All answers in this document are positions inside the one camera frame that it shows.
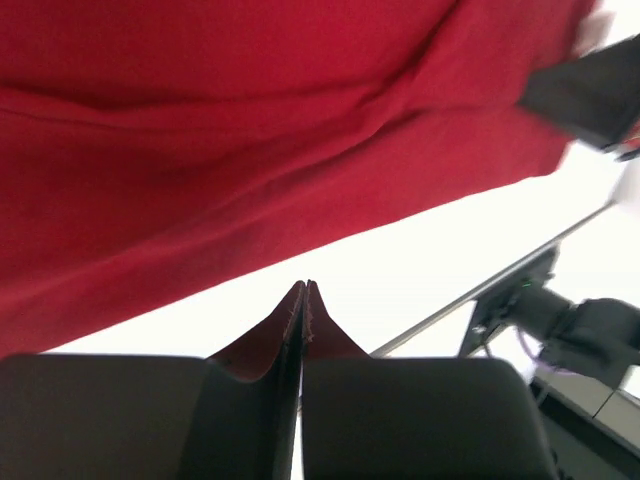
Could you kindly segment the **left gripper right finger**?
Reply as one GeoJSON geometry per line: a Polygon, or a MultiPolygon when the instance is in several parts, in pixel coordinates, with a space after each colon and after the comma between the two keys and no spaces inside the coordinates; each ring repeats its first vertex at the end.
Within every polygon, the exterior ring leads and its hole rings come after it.
{"type": "Polygon", "coordinates": [[[495,358],[376,359],[308,283],[302,374],[308,479],[551,479],[555,463],[527,384],[495,358]]]}

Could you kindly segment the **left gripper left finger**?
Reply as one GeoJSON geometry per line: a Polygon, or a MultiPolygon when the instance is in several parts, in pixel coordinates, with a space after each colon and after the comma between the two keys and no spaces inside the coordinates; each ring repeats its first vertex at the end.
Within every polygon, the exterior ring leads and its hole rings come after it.
{"type": "Polygon", "coordinates": [[[287,479],[304,286],[209,358],[15,355],[1,363],[5,479],[287,479]]]}

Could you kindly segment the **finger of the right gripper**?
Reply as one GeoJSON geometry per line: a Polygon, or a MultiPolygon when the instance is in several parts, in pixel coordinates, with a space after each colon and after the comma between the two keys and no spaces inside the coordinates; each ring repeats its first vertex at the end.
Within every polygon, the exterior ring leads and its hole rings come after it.
{"type": "Polygon", "coordinates": [[[639,37],[534,72],[518,105],[599,150],[639,121],[639,37]]]}

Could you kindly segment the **dark red t shirt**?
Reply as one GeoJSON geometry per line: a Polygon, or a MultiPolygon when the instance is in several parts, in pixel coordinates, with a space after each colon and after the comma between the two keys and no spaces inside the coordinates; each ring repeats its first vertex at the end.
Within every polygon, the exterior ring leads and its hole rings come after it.
{"type": "Polygon", "coordinates": [[[1,352],[553,172],[590,1],[5,1],[1,352]]]}

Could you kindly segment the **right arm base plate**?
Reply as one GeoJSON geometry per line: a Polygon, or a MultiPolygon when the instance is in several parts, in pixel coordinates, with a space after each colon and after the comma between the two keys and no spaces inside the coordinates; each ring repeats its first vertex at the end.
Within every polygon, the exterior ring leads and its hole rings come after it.
{"type": "Polygon", "coordinates": [[[501,329],[524,288],[543,286],[551,278],[558,253],[557,247],[549,247],[521,259],[482,289],[474,298],[476,304],[458,351],[459,357],[470,356],[501,329]]]}

